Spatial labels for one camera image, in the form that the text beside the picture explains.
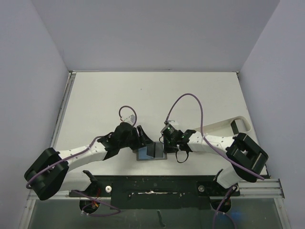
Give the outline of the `grey card holder wallet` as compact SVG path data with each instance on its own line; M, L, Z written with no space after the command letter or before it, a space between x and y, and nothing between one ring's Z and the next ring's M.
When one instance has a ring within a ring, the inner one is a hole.
M153 161L153 160L166 160L167 155L164 154L164 158L152 158L146 155L147 146L140 148L136 151L136 160L137 161Z

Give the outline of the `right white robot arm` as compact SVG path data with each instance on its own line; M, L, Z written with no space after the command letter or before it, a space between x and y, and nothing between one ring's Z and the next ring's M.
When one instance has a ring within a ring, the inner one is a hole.
M264 180L261 172L269 156L245 133L228 137L204 135L190 129L182 132L168 123L161 130L161 134L166 153L216 153L231 164L220 169L212 183L212 189L217 195L223 195L231 186L242 180L250 183Z

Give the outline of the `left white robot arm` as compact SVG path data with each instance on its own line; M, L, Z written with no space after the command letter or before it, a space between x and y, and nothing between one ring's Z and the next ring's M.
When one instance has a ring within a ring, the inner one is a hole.
M113 132L97 136L86 145L69 150L45 149L25 172L26 188L32 189L40 200L47 200L59 191L79 190L92 196L97 184L90 172L72 171L86 164L116 156L123 148L136 151L153 144L139 125L122 122Z

